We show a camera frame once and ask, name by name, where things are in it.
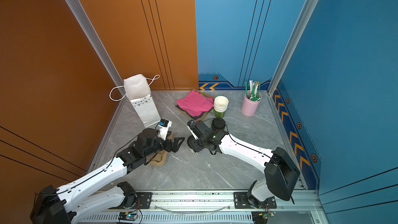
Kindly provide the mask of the white takeout coffee cup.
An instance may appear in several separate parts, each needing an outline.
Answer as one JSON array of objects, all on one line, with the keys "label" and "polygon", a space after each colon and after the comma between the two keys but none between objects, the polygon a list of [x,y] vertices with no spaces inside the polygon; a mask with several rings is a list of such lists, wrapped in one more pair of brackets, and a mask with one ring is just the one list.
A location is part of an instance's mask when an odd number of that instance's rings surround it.
[{"label": "white takeout coffee cup", "polygon": [[192,144],[188,144],[188,146],[189,146],[191,152],[192,152],[194,155],[198,155],[198,154],[202,151],[202,148],[201,148],[201,147],[197,147],[197,146],[192,145]]}]

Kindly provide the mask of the beige pulp cup carrier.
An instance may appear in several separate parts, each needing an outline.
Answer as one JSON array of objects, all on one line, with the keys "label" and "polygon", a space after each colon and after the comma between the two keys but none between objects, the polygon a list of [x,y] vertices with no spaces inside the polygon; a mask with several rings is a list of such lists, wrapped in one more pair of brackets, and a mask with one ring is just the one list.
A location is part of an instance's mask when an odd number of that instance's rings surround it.
[{"label": "beige pulp cup carrier", "polygon": [[168,152],[163,150],[160,151],[159,153],[157,153],[155,155],[155,157],[149,161],[151,158],[147,159],[147,164],[152,166],[152,167],[162,167],[163,165],[165,165],[167,157],[168,157]]}]

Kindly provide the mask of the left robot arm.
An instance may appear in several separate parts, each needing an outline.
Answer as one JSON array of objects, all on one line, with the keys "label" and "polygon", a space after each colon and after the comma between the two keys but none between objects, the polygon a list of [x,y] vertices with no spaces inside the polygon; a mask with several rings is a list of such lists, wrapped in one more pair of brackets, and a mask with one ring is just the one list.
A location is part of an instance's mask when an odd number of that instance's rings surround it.
[{"label": "left robot arm", "polygon": [[184,137],[171,131],[162,138],[156,129],[146,128],[117,149],[112,159],[91,173],[66,185],[48,186],[36,194],[31,222],[34,224],[76,224],[88,216],[112,207],[140,208],[136,190],[126,181],[97,193],[107,184],[149,164],[160,152],[177,152]]}]

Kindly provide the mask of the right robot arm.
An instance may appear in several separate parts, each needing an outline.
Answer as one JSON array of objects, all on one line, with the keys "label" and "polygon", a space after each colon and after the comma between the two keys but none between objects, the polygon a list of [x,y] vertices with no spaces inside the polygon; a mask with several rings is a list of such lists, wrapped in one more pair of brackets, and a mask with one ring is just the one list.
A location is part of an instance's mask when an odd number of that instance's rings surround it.
[{"label": "right robot arm", "polygon": [[211,154],[224,154],[238,158],[264,173],[262,180],[252,183],[244,199],[251,207],[262,208],[270,198],[293,201],[292,193],[300,177],[300,170],[287,152],[246,143],[225,130],[192,131],[188,138],[193,153],[208,149]]}]

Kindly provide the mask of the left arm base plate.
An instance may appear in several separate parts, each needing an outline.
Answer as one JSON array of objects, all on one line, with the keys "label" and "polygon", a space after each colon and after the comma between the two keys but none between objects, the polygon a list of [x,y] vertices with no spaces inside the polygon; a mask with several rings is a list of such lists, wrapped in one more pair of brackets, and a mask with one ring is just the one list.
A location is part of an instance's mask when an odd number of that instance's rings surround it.
[{"label": "left arm base plate", "polygon": [[137,192],[134,197],[124,200],[121,205],[113,209],[150,209],[152,192]]}]

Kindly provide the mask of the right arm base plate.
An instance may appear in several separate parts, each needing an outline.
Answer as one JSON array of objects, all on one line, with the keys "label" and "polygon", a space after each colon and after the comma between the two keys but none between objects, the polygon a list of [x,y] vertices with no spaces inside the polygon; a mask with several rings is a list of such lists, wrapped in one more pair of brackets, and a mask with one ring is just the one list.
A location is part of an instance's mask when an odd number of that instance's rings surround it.
[{"label": "right arm base plate", "polygon": [[277,204],[274,197],[267,198],[264,201],[259,201],[253,196],[248,196],[247,192],[234,192],[233,196],[234,196],[234,206],[236,209],[246,209],[246,208],[277,209]]}]

